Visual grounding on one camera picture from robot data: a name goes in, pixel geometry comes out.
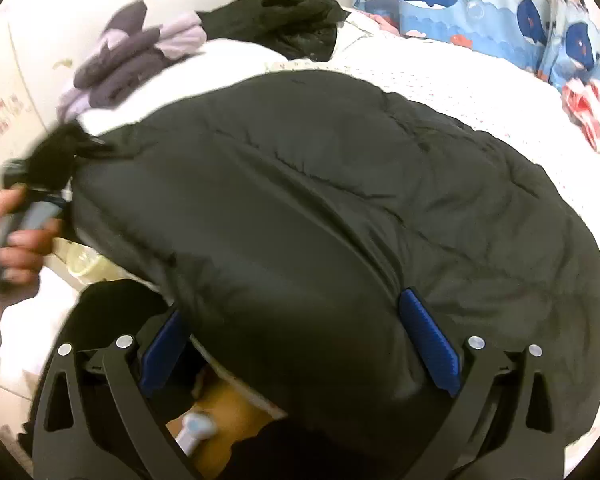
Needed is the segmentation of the person left hand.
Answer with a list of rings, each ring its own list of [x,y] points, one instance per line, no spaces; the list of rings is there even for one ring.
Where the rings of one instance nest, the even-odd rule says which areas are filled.
[[[20,205],[25,195],[26,188],[22,185],[0,192],[0,221]],[[0,249],[3,280],[7,283],[0,296],[0,323],[8,307],[38,293],[44,260],[53,252],[54,239],[60,234],[61,227],[59,219],[50,219],[41,229],[13,232]]]

